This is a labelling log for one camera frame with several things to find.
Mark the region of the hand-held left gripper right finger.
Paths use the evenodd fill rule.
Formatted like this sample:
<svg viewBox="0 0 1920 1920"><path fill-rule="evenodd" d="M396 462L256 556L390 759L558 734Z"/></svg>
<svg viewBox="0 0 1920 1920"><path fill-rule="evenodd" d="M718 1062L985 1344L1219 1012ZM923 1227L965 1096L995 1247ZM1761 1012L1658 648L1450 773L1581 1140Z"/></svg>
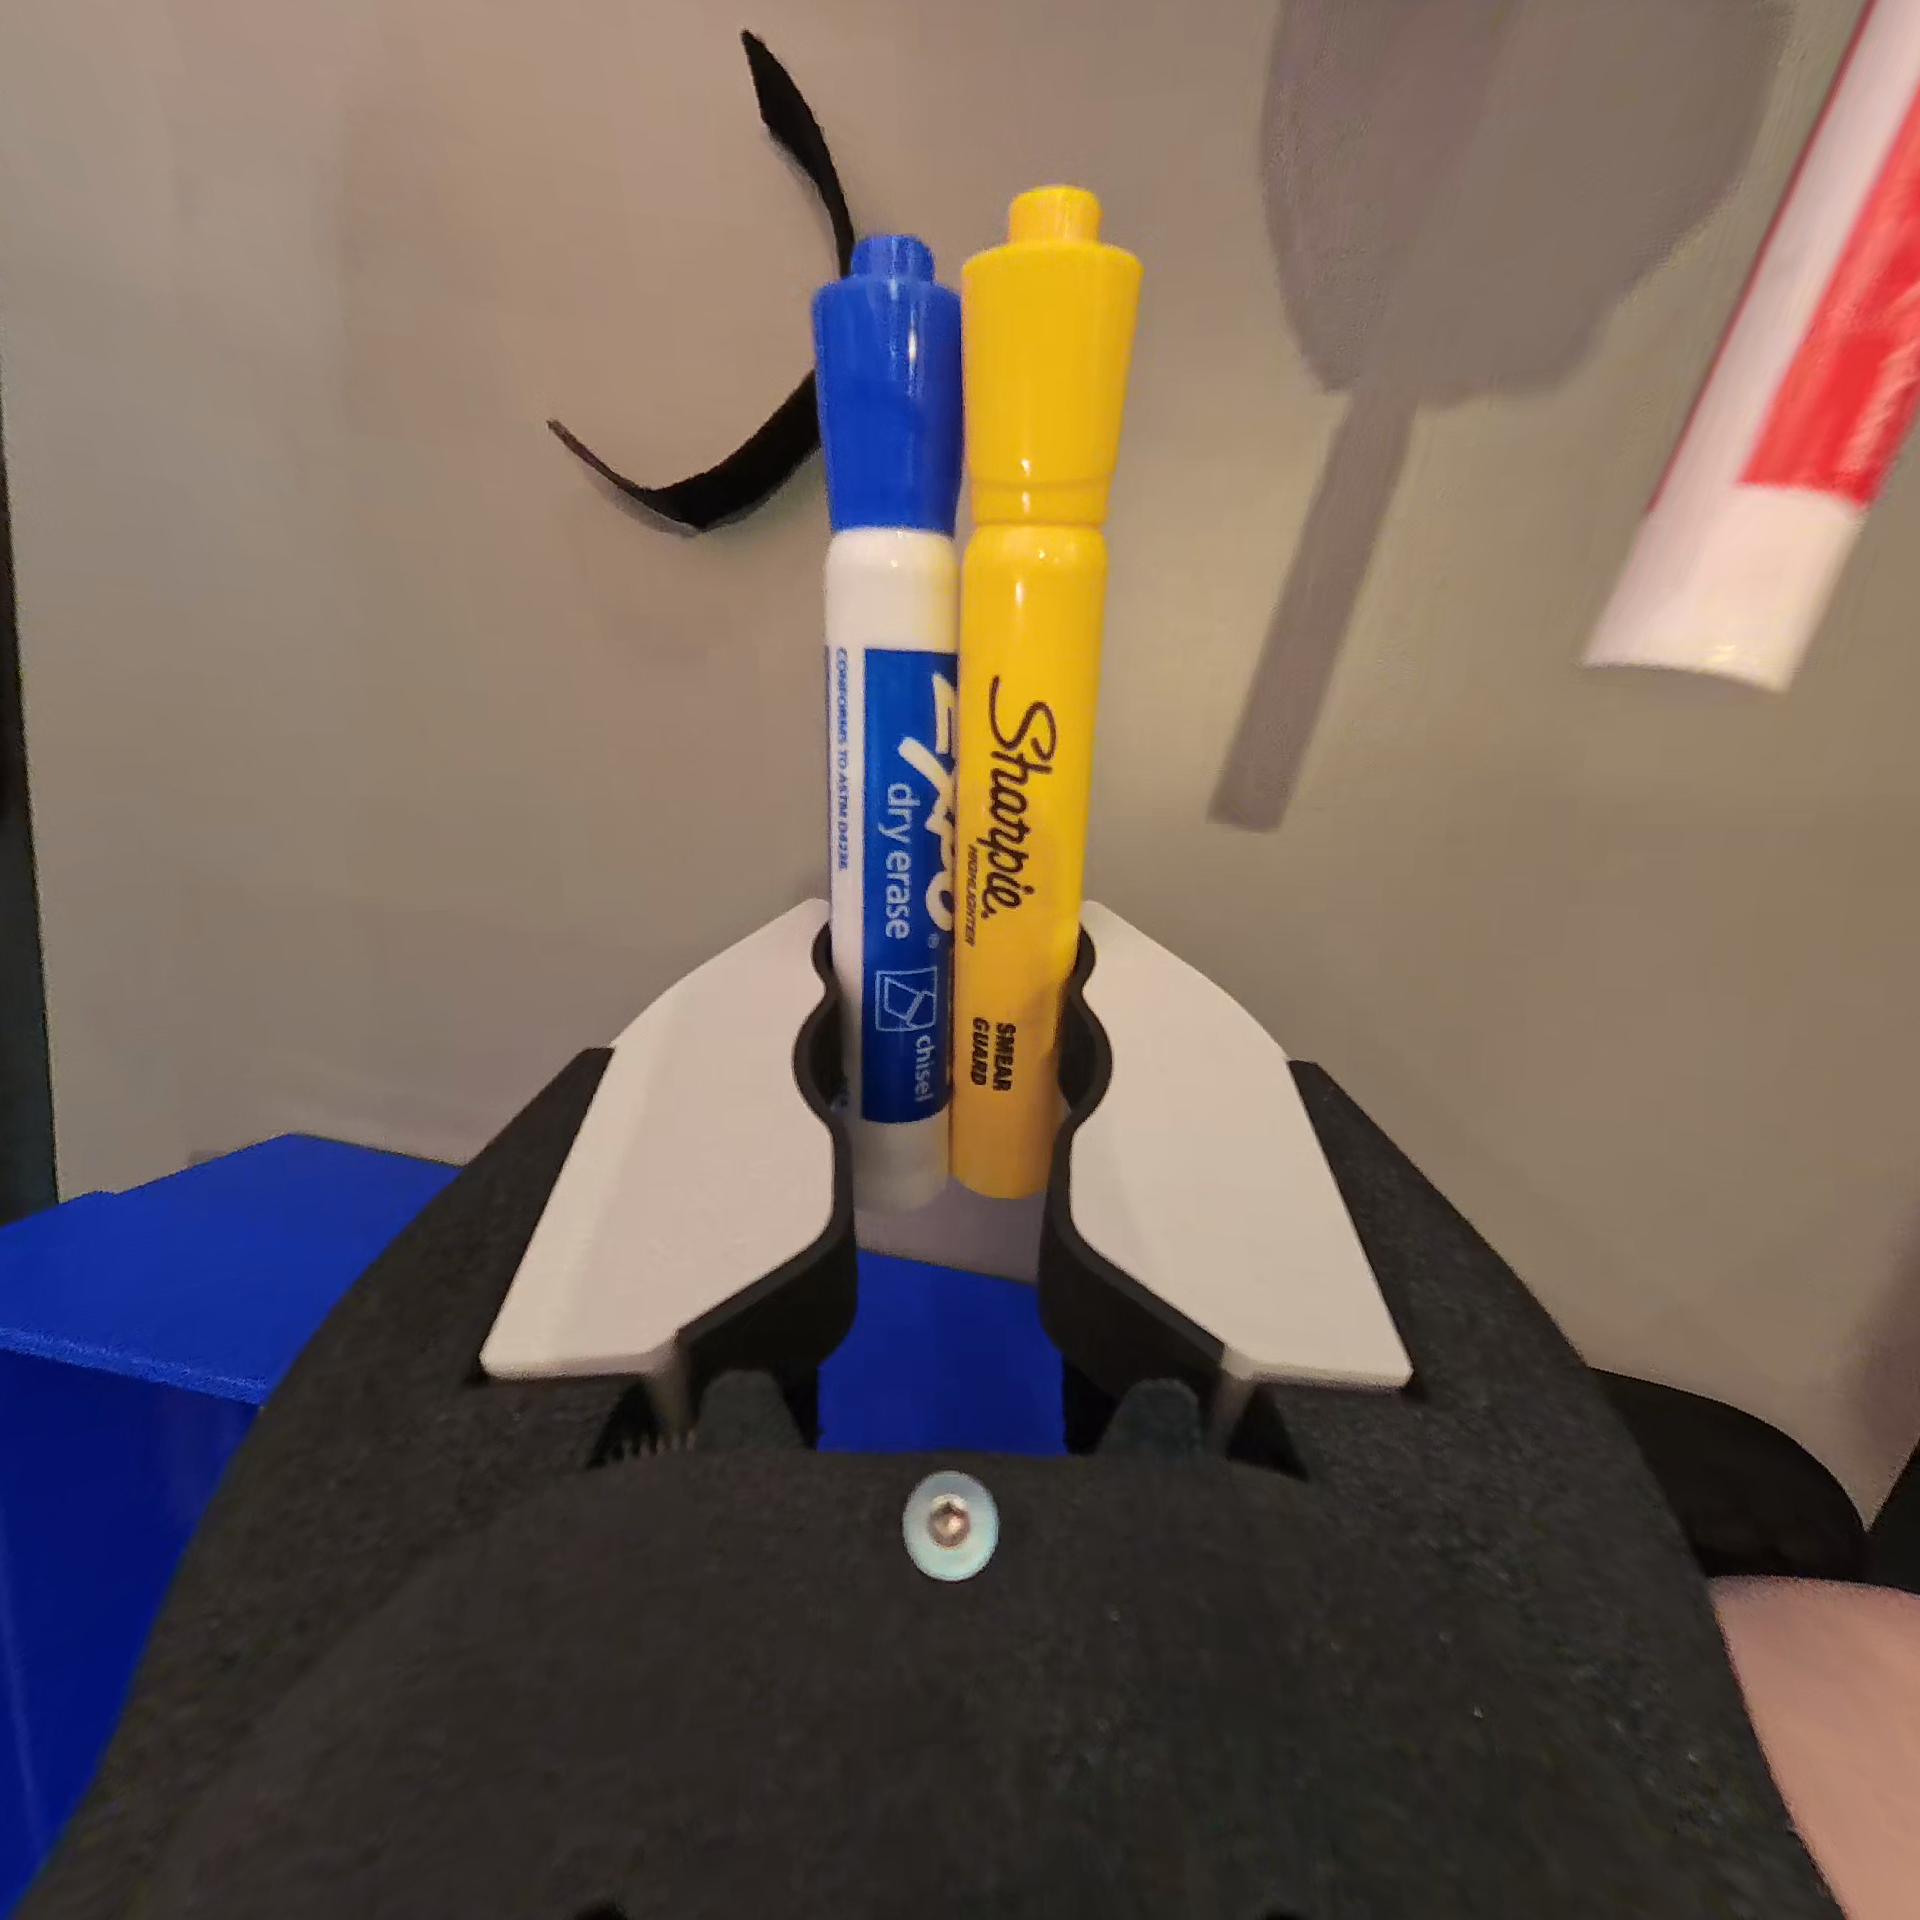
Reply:
<svg viewBox="0 0 1920 1920"><path fill-rule="evenodd" d="M1097 903L1062 1008L1044 1330L1120 1402L1176 1381L1236 1429L1274 1385L1396 1394L1406 1342L1284 1047Z"/></svg>

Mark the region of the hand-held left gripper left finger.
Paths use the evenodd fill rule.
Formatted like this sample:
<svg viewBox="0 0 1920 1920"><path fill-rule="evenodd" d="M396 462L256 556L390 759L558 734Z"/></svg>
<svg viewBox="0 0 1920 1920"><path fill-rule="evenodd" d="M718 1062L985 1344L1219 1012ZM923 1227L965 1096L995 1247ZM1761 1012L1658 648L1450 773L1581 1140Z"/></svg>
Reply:
<svg viewBox="0 0 1920 1920"><path fill-rule="evenodd" d="M807 1393L852 1330L840 996L807 899L611 1040L480 1348L488 1381L628 1381L687 1432L708 1387Z"/></svg>

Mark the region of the blue plastic bin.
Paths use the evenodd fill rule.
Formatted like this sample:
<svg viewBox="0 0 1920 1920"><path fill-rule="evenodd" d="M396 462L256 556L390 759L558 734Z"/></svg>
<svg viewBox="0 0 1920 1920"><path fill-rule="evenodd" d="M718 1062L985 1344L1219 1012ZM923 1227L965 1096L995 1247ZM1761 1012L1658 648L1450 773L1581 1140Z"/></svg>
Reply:
<svg viewBox="0 0 1920 1920"><path fill-rule="evenodd" d="M1 1232L1 1908L103 1754L230 1457L325 1314L458 1170L277 1136ZM823 1444L1059 1457L1029 1287L862 1251Z"/></svg>

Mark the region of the yellow highlighter marker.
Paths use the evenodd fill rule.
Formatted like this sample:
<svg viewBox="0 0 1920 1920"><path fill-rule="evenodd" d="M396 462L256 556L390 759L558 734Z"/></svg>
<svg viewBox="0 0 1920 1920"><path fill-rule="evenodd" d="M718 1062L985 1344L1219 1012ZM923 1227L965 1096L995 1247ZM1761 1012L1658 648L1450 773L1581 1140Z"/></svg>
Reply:
<svg viewBox="0 0 1920 1920"><path fill-rule="evenodd" d="M1079 186L1023 191L962 271L969 538L957 588L952 1177L1045 1189L1081 940L1105 518L1139 261Z"/></svg>

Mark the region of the black hook-and-loop tie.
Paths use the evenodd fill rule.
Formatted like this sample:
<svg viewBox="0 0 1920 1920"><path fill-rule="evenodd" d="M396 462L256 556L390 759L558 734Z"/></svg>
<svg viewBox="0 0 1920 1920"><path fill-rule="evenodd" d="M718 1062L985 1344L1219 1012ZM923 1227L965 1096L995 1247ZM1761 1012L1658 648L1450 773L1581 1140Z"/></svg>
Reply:
<svg viewBox="0 0 1920 1920"><path fill-rule="evenodd" d="M843 275L856 252L856 226L823 129L787 68L751 30L738 36L764 133L809 185L827 219L833 259ZM680 481L645 487L600 458L561 421L546 432L604 487L651 523L698 536L764 509L822 446L816 375L806 372L774 413L718 462Z"/></svg>

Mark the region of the blue dry erase marker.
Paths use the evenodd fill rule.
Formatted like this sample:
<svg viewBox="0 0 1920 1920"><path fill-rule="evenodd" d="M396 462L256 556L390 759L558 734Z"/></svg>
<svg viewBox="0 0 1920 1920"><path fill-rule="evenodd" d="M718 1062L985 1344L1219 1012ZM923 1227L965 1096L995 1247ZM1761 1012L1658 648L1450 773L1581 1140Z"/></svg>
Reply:
<svg viewBox="0 0 1920 1920"><path fill-rule="evenodd" d="M811 301L827 487L827 940L852 1195L947 1187L962 308L914 237Z"/></svg>

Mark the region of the red dry erase marker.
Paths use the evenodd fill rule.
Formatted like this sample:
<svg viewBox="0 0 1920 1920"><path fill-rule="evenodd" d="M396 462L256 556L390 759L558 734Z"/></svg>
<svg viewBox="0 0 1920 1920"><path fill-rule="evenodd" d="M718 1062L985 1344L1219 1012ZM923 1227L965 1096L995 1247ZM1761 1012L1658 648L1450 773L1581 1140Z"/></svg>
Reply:
<svg viewBox="0 0 1920 1920"><path fill-rule="evenodd" d="M1918 6L1864 5L1581 663L1783 693L1918 401Z"/></svg>

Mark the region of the person's left forearm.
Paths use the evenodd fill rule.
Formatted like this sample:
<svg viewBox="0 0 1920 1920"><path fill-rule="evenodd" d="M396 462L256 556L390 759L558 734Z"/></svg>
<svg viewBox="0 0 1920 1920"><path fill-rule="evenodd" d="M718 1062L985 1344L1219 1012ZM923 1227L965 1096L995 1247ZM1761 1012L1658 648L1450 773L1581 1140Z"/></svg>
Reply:
<svg viewBox="0 0 1920 1920"><path fill-rule="evenodd" d="M1918 1597L1860 1582L1709 1584L1748 1719L1850 1919L1918 1914Z"/></svg>

